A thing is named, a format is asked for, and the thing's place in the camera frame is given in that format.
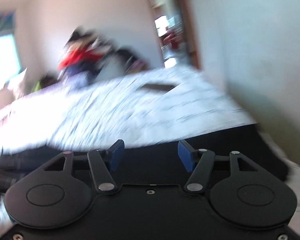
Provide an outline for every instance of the silver rivet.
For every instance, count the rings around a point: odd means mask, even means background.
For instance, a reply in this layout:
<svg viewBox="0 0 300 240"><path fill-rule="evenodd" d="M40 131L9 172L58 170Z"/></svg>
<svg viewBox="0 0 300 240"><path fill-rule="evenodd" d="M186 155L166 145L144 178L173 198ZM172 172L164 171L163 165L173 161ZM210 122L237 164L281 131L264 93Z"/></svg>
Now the silver rivet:
<svg viewBox="0 0 300 240"><path fill-rule="evenodd" d="M98 187L101 191L110 191L114 189L114 185L112 183L102 183Z"/></svg>
<svg viewBox="0 0 300 240"><path fill-rule="evenodd" d="M288 236L287 235L280 235L278 237L278 240L288 240Z"/></svg>
<svg viewBox="0 0 300 240"><path fill-rule="evenodd" d="M198 183L192 183L192 184L187 185L187 190L189 190L189 191L200 191L202 189L203 189L203 186Z"/></svg>
<svg viewBox="0 0 300 240"><path fill-rule="evenodd" d="M23 240L23 236L20 234L14 234L12 237L13 240Z"/></svg>

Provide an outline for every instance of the window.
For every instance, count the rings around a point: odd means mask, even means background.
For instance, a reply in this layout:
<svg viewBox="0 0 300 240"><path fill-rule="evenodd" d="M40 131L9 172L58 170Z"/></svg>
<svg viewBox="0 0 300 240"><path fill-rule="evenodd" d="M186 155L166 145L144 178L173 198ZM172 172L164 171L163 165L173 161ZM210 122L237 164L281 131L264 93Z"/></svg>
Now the window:
<svg viewBox="0 0 300 240"><path fill-rule="evenodd" d="M0 89L20 71L13 34L0 36Z"/></svg>

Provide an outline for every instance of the red object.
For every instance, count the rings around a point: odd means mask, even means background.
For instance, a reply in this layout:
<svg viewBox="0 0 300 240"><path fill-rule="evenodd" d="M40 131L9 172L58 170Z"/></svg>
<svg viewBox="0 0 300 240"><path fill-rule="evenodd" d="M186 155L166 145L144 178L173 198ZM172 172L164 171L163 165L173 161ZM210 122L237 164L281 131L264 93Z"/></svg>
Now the red object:
<svg viewBox="0 0 300 240"><path fill-rule="evenodd" d="M63 59L58 65L58 70L62 70L69 65L78 63L81 60L98 61L103 57L104 54L95 54L93 51L86 51L86 49L75 49L68 57Z"/></svg>

